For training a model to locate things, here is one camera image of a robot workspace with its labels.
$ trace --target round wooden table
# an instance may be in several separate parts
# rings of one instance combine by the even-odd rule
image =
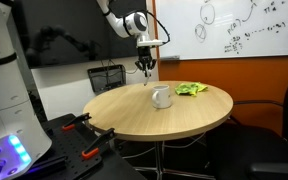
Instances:
[[[123,86],[92,99],[83,112],[90,113],[90,124],[98,131],[114,128],[118,139],[166,141],[206,132],[223,123],[231,114],[233,100],[225,91],[208,89],[196,97],[179,96],[175,87],[182,81],[159,81]],[[152,88],[167,84],[172,106],[152,106]]]

